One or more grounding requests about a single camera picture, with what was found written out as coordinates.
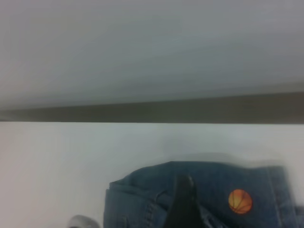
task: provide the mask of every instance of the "stitching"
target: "stitching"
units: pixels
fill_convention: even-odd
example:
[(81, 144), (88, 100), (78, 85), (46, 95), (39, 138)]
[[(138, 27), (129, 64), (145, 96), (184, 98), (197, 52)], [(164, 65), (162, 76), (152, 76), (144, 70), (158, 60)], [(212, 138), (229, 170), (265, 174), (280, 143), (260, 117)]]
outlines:
[(279, 220), (279, 223), (280, 223), (280, 227), (282, 227), (282, 217), (281, 217), (281, 214), (280, 214), (280, 209), (279, 209), (279, 206), (278, 206), (278, 202), (277, 202), (277, 198), (276, 198), (276, 193), (275, 193), (275, 190), (274, 190), (274, 186), (273, 186), (273, 181), (272, 181), (272, 178), (270, 176), (270, 172), (269, 172), (269, 169), (266, 169), (266, 172), (267, 172), (267, 176), (270, 180), (270, 188), (271, 188), (271, 191), (274, 195), (274, 200), (275, 200), (275, 208), (276, 208), (276, 215), (277, 215), (277, 218)]

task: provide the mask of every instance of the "denim fabric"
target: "denim fabric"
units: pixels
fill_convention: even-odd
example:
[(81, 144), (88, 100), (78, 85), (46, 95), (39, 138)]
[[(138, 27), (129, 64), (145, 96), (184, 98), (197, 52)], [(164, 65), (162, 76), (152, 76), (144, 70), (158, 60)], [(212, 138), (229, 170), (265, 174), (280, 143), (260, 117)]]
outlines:
[[(208, 228), (302, 228), (281, 167), (241, 168), (213, 162), (169, 162), (139, 169), (110, 184), (104, 228), (161, 228), (172, 204), (174, 178), (196, 183), (201, 217)], [(252, 198), (243, 215), (229, 208), (228, 197), (242, 189)]]

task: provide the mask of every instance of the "gray object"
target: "gray object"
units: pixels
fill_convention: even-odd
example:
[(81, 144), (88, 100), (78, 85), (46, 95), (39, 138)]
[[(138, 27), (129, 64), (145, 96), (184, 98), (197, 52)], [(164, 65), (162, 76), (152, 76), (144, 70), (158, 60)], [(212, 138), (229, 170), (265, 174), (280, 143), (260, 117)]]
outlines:
[(68, 228), (100, 228), (99, 224), (86, 216), (75, 215), (72, 217), (67, 225)]

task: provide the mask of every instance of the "white surface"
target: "white surface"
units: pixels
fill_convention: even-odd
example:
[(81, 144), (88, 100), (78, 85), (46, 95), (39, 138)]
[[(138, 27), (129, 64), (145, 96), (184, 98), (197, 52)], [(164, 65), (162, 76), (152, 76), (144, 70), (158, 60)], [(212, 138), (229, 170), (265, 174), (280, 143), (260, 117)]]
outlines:
[(2, 0), (0, 108), (304, 90), (303, 11), (303, 0)]
[(64, 228), (75, 214), (102, 223), (109, 182), (193, 158), (279, 160), (304, 203), (303, 137), (296, 125), (0, 123), (0, 227)]

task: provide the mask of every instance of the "orange basketball logo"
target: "orange basketball logo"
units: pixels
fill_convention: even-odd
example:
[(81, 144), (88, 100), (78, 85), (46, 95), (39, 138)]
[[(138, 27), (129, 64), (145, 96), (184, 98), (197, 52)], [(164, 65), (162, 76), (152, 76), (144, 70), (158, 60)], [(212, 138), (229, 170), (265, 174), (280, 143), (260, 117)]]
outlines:
[(237, 214), (245, 214), (252, 208), (250, 195), (242, 189), (235, 189), (229, 195), (229, 206)]

